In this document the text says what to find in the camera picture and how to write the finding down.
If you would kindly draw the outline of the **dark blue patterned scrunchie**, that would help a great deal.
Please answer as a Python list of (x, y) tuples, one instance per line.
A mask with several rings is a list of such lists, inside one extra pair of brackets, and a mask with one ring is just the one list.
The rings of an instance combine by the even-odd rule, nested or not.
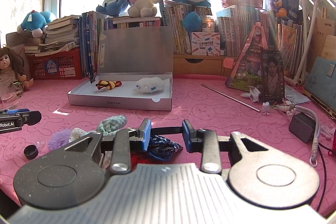
[(179, 143), (164, 136), (154, 135), (150, 137), (147, 154), (159, 161), (169, 161), (182, 150), (183, 147)]

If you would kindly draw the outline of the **red knitted scrunchie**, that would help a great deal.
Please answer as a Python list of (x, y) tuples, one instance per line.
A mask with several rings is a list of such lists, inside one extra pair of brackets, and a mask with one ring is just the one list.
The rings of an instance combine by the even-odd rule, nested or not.
[(131, 170), (135, 170), (138, 164), (155, 164), (156, 161), (146, 152), (133, 151), (131, 152)]

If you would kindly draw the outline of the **black round small jar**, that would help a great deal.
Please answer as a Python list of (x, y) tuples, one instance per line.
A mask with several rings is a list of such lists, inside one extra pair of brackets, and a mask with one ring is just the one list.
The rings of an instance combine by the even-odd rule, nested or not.
[(28, 160), (36, 158), (39, 154), (38, 148), (36, 145), (31, 144), (24, 148), (23, 154)]

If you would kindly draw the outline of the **green checked fabric scrunchie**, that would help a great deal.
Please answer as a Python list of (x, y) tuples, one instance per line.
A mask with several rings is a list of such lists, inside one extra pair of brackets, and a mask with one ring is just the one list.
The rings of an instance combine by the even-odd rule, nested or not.
[[(104, 136), (115, 136), (116, 132), (122, 129), (126, 125), (126, 123), (127, 118), (125, 116), (112, 116), (101, 121), (98, 124), (95, 132), (103, 134)], [(73, 142), (80, 137), (87, 135), (88, 133), (91, 133), (91, 131), (86, 132), (83, 129), (74, 128), (70, 133), (69, 142)]]

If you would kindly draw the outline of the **white fluffy scrunchie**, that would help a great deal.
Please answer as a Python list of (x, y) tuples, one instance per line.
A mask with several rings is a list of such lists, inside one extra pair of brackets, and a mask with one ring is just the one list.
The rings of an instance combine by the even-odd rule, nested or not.
[(165, 83), (159, 77), (144, 77), (136, 83), (136, 88), (143, 94), (161, 92), (164, 87)]

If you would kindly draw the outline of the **purple fluffy scrunchie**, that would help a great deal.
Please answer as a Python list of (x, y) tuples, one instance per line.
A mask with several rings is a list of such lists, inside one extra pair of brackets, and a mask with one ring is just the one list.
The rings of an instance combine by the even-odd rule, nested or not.
[(70, 129), (64, 129), (53, 133), (48, 142), (48, 149), (50, 151), (54, 151), (64, 145), (67, 145), (69, 143), (70, 134)]

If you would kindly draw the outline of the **yellow red crochet scrunchie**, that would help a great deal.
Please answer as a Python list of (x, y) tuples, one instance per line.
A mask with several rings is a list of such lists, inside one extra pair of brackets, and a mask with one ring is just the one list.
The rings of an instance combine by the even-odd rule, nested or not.
[(105, 80), (99, 80), (98, 83), (96, 84), (96, 88), (98, 90), (101, 89), (108, 89), (112, 90), (114, 88), (122, 86), (121, 81), (105, 81)]

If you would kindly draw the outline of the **clear glass mug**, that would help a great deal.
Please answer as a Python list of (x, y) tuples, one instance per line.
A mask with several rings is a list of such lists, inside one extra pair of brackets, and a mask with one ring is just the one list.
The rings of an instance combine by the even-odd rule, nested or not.
[(18, 107), (19, 100), (15, 90), (13, 78), (2, 78), (0, 89), (3, 108), (5, 110), (16, 109)]

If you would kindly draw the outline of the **pink rabbit print mat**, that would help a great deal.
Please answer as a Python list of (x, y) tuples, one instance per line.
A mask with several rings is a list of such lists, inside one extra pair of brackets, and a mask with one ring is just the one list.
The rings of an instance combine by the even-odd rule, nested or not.
[[(187, 119), (194, 128), (208, 128), (219, 135), (240, 131), (303, 161), (309, 160), (311, 146), (289, 131), (290, 120), (284, 113), (273, 109), (263, 113), (261, 104), (242, 97), (238, 90), (227, 88), (224, 82), (222, 77), (176, 77), (173, 80), (172, 109), (145, 111), (72, 106), (68, 102), (68, 92), (77, 87), (80, 81), (35, 81), (33, 87), (23, 94), (19, 106), (38, 110), (42, 120), (21, 131), (1, 135), (1, 190), (13, 201), (17, 200), (13, 178), (26, 163), (23, 154), (26, 146), (34, 144), (39, 155), (44, 155), (49, 151), (47, 144), (53, 133), (73, 128), (95, 130), (102, 120), (114, 115), (125, 116), (128, 127), (139, 126), (145, 118), (151, 120), (153, 127), (180, 126)], [(201, 84), (254, 106), (261, 113), (208, 90)]]

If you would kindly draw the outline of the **brown haired doll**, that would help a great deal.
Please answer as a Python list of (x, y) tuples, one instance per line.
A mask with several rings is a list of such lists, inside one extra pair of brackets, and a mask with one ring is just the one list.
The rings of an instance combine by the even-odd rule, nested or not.
[(27, 79), (23, 59), (11, 48), (1, 48), (1, 80), (12, 80), (17, 91), (29, 89), (34, 79)]

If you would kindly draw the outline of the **metal rod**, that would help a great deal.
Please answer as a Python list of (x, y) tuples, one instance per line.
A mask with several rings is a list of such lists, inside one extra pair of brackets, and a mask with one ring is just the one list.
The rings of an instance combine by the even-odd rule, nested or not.
[(247, 104), (247, 103), (245, 103), (245, 102), (243, 102), (243, 101), (241, 101), (239, 99), (236, 99), (236, 98), (234, 98), (232, 96), (229, 96), (229, 95), (227, 95), (227, 94), (225, 94), (223, 92), (220, 92), (220, 91), (218, 91), (218, 90), (216, 90), (216, 89), (214, 89), (214, 88), (212, 88), (212, 87), (210, 87), (208, 85), (201, 84), (201, 86), (204, 87), (204, 88), (206, 88), (206, 89), (208, 89), (208, 90), (211, 90), (211, 91), (213, 91), (213, 92), (215, 92), (215, 93), (217, 93), (217, 94), (219, 94), (221, 96), (224, 96), (224, 97), (226, 97), (226, 98), (228, 98), (228, 99), (230, 99), (230, 100), (232, 100), (234, 102), (237, 102), (240, 105), (243, 105), (243, 106), (245, 106), (245, 107), (247, 107), (247, 108), (249, 108), (249, 109), (251, 109), (251, 110), (253, 110), (253, 111), (257, 112), (257, 113), (261, 113), (260, 109), (257, 109), (256, 107), (251, 106), (251, 105), (249, 105), (249, 104)]

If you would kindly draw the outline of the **silver open cardboard box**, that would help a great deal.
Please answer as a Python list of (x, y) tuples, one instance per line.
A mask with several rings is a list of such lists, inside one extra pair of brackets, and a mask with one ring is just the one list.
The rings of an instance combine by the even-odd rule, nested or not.
[[(171, 27), (134, 27), (100, 34), (97, 75), (68, 92), (71, 105), (132, 110), (170, 111), (173, 96), (173, 47)], [(136, 88), (144, 77), (159, 77), (164, 90), (143, 94)], [(112, 90), (96, 88), (99, 80), (121, 81)]]

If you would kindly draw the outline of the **wooden drawer shelf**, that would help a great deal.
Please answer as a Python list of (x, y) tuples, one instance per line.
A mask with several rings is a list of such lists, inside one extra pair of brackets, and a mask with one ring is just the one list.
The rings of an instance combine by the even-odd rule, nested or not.
[(174, 54), (173, 75), (215, 75), (228, 77), (236, 57)]

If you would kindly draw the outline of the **white origami paper figure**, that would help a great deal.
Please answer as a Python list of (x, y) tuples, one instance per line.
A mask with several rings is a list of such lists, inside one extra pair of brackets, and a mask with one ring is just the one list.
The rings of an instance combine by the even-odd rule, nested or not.
[(254, 86), (248, 86), (249, 91), (240, 94), (244, 98), (249, 98), (252, 102), (259, 102), (261, 92)]

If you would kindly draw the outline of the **pink triangular toy house box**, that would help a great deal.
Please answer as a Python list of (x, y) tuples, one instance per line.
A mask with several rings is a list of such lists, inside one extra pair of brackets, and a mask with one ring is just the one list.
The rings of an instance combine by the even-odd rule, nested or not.
[(242, 91), (249, 91), (251, 86), (262, 90), (261, 52), (268, 49), (264, 26), (256, 21), (245, 40), (230, 76), (226, 80), (226, 87)]

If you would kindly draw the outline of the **stack of books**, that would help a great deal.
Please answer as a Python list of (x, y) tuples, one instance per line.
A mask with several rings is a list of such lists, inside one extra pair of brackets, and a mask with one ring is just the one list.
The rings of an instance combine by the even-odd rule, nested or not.
[(70, 15), (56, 18), (49, 23), (42, 38), (33, 38), (31, 32), (25, 39), (25, 53), (28, 55), (45, 56), (61, 51), (69, 51), (79, 47), (79, 16)]

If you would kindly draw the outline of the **blue cat plush toy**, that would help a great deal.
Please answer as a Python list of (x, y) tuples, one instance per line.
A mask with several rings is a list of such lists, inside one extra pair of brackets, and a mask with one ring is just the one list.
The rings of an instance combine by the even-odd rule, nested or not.
[(17, 33), (23, 34), (25, 31), (31, 32), (33, 38), (42, 38), (46, 26), (54, 21), (56, 16), (49, 11), (29, 12), (23, 22), (17, 27)]

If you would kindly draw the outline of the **white pencil print box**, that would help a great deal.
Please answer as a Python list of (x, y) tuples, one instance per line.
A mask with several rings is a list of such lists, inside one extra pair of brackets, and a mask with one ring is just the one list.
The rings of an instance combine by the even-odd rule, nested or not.
[(191, 54), (197, 56), (219, 56), (221, 36), (217, 32), (192, 32)]

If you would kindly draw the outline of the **black smartphone standing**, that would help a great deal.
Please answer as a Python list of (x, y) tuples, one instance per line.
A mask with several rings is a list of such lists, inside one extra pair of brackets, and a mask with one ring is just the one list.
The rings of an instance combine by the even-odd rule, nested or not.
[(284, 68), (280, 51), (262, 50), (262, 100), (270, 105), (285, 98)]

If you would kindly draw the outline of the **black power adapter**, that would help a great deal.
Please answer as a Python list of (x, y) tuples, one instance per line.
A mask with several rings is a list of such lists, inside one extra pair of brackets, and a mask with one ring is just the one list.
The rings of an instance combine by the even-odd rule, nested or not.
[(305, 113), (298, 113), (291, 119), (289, 131), (304, 143), (309, 143), (314, 137), (315, 121)]

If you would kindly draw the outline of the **blue stitch plush toy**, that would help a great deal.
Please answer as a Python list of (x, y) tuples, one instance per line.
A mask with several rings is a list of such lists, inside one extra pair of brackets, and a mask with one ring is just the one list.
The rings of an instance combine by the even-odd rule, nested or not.
[(96, 12), (108, 16), (120, 16), (129, 4), (129, 0), (104, 0), (102, 5), (96, 7)]

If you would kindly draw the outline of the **blue notebook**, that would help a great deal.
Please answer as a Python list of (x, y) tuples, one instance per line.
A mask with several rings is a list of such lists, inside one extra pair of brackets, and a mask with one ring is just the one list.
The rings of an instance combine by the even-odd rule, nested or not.
[(305, 82), (305, 90), (335, 109), (335, 60), (317, 57)]

